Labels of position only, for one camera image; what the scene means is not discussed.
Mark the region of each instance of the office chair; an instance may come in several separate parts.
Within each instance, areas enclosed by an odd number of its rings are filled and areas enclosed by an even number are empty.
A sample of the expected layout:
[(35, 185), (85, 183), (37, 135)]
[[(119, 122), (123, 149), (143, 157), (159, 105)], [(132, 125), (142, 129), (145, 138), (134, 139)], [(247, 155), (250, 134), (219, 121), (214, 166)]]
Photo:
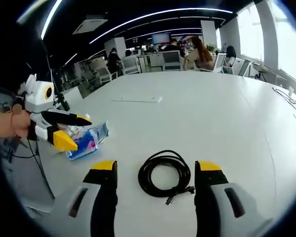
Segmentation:
[(194, 69), (195, 71), (202, 71), (202, 72), (211, 72), (211, 73), (221, 73), (222, 72), (222, 65), (223, 65), (223, 61), (225, 59), (226, 54), (225, 53), (219, 53), (217, 54), (215, 63), (214, 63), (214, 67), (212, 70), (208, 70), (208, 69), (204, 69), (204, 68), (197, 68), (194, 65)]
[(117, 72), (111, 74), (107, 67), (97, 68), (96, 71), (98, 72), (98, 74), (100, 76), (100, 84), (101, 85), (117, 78)]
[(239, 71), (238, 76), (244, 77), (244, 75), (246, 74), (246, 72), (247, 72), (248, 68), (250, 67), (250, 65), (251, 65), (251, 62), (249, 60), (245, 60), (243, 62), (243, 64), (242, 64), (242, 67), (241, 67), (241, 69)]
[[(250, 67), (251, 62), (249, 60), (245, 60), (241, 66), (241, 69), (238, 73), (238, 76), (244, 76), (248, 70), (248, 68)], [(233, 67), (227, 67), (227, 66), (223, 66), (222, 67), (222, 72), (225, 74), (231, 74), (231, 75), (235, 75)]]
[(163, 57), (163, 71), (182, 71), (183, 64), (180, 59), (180, 51), (163, 51), (161, 52)]
[(140, 68), (136, 56), (129, 56), (122, 59), (122, 67), (124, 75), (140, 73)]

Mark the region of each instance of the coiled black cable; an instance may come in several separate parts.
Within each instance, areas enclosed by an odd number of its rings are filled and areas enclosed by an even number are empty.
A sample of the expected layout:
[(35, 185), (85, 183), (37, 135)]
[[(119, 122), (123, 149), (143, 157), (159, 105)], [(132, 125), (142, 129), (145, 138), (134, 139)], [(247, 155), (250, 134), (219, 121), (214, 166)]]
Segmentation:
[[(162, 153), (172, 153), (172, 154), (175, 154), (175, 156), (173, 155), (159, 156)], [(177, 170), (179, 174), (179, 182), (177, 186), (168, 190), (161, 190), (153, 184), (151, 180), (151, 173), (153, 169), (158, 165), (170, 165)], [(190, 192), (191, 194), (194, 193), (195, 187), (188, 186), (190, 179), (191, 179), (191, 171), (188, 165), (178, 153), (171, 150), (164, 150), (150, 156), (145, 161), (143, 166), (140, 168), (138, 173), (138, 181), (142, 189), (148, 195), (151, 195), (157, 198), (169, 197), (166, 202), (167, 205), (170, 205), (174, 201), (176, 195), (178, 194), (182, 194), (186, 192)]]

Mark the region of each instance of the black ceiling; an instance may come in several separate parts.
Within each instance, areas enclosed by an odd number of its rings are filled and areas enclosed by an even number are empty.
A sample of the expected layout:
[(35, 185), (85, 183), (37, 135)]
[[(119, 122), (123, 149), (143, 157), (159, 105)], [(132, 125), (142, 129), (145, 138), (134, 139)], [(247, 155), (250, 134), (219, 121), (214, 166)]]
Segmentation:
[[(45, 8), (43, 8), (46, 12), (45, 16), (48, 15), (51, 6), (53, 6), (55, 1), (56, 0), (50, 0), (45, 4)], [(201, 16), (217, 18), (214, 19), (214, 21), (216, 28), (219, 28), (221, 24), (225, 24), (234, 18), (236, 12), (250, 2), (252, 2), (252, 0), (105, 0), (101, 2), (95, 0), (63, 0), (49, 24), (43, 41), (48, 51), (48, 55), (50, 56), (52, 67), (59, 68), (76, 53), (77, 56), (74, 57), (71, 63), (84, 60), (94, 53), (104, 49), (104, 42), (110, 40), (114, 36), (125, 37), (125, 39), (128, 39), (169, 29), (200, 28), (200, 20), (202, 18), (193, 17)], [(94, 43), (89, 44), (89, 42), (99, 35), (129, 20), (158, 11), (187, 7), (212, 7), (232, 11), (233, 14), (207, 10), (167, 12), (126, 24), (104, 35)], [(86, 15), (103, 15), (108, 21), (92, 32), (73, 35), (73, 32), (82, 23)], [(171, 33), (201, 33), (201, 30), (180, 30)], [(150, 37), (151, 36), (141, 37), (138, 41), (141, 42)], [(132, 40), (126, 41), (126, 46), (131, 47)]]

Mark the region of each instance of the black cable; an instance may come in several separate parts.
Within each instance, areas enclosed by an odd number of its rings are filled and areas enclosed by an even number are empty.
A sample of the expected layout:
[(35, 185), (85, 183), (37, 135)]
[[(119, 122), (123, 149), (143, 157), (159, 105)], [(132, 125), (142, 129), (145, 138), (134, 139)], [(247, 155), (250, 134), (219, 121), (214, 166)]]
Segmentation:
[(272, 88), (278, 95), (282, 96), (284, 100), (286, 100), (295, 110), (296, 110), (296, 100), (292, 99), (288, 94), (285, 92), (277, 89), (277, 88)]
[[(31, 144), (30, 144), (30, 141), (29, 141), (29, 139), (27, 139), (27, 140), (28, 140), (28, 143), (29, 143), (29, 146), (30, 146), (31, 152), (32, 152), (32, 154), (33, 154), (33, 156), (34, 156), (34, 152), (33, 152), (32, 146), (31, 146)], [(51, 190), (51, 188), (50, 188), (50, 186), (49, 186), (49, 183), (48, 183), (48, 181), (47, 181), (47, 178), (46, 178), (46, 175), (45, 175), (45, 173), (44, 173), (43, 168), (40, 166), (40, 164), (39, 164), (39, 162), (38, 162), (38, 160), (36, 159), (35, 156), (34, 156), (34, 159), (35, 159), (35, 161), (36, 161), (36, 163), (37, 163), (37, 165), (38, 165), (38, 167), (39, 167), (39, 169), (40, 169), (41, 176), (43, 177), (44, 181), (46, 182), (47, 188), (48, 188), (48, 190), (49, 190), (51, 196), (55, 199), (55, 196), (54, 196), (54, 194), (53, 194), (53, 192), (52, 192), (52, 190)]]
[[(0, 149), (3, 150), (4, 152), (8, 153), (8, 154), (10, 153), (10, 151), (7, 151), (6, 149), (4, 149), (4, 148), (1, 147), (1, 146), (0, 146)], [(16, 157), (16, 158), (30, 159), (30, 158), (32, 158), (32, 157), (38, 156), (38, 154), (33, 154), (33, 155), (30, 156), (30, 157), (21, 157), (21, 156), (16, 156), (16, 155), (14, 155), (14, 154), (12, 154), (12, 156), (13, 156), (13, 157)]]
[[(173, 155), (163, 155), (159, 156), (162, 153), (173, 153)], [(158, 165), (170, 165), (174, 167), (178, 174), (179, 174), (179, 183), (177, 186), (168, 189), (168, 190), (161, 190), (157, 188), (152, 180), (151, 180), (151, 173), (154, 168)], [(150, 156), (143, 166), (140, 168), (138, 173), (138, 181), (142, 189), (151, 196), (157, 197), (157, 198), (164, 198), (168, 197), (166, 204), (170, 205), (176, 195), (190, 192), (191, 194), (194, 193), (195, 187), (188, 186), (189, 181), (191, 179), (191, 171), (184, 161), (184, 159), (176, 152), (171, 150), (164, 150), (161, 152), (158, 152), (152, 156)]]
[(36, 163), (37, 163), (37, 165), (38, 165), (38, 167), (39, 167), (40, 173), (41, 173), (43, 179), (46, 180), (46, 176), (45, 176), (45, 174), (44, 174), (44, 172), (43, 172), (43, 170), (42, 170), (42, 168), (41, 168), (41, 166), (40, 166), (38, 160), (36, 159), (36, 157), (35, 157), (35, 155), (34, 155), (34, 152), (33, 152), (32, 146), (31, 146), (31, 143), (30, 143), (29, 139), (27, 139), (27, 140), (28, 140), (28, 143), (29, 143), (29, 146), (30, 146), (31, 152), (32, 152), (32, 156), (34, 157), (34, 159), (35, 159), (35, 161), (36, 161)]

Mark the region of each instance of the computer monitor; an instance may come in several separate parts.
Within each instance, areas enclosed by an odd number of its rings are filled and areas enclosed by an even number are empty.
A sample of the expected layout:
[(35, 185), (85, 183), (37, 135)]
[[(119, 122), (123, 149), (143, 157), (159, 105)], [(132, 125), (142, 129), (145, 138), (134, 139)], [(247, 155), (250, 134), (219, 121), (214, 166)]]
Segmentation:
[(132, 51), (132, 55), (140, 55), (142, 52), (141, 52), (141, 50), (140, 49), (134, 49), (133, 51)]
[(152, 43), (153, 44), (168, 43), (168, 42), (170, 42), (169, 34), (152, 35)]

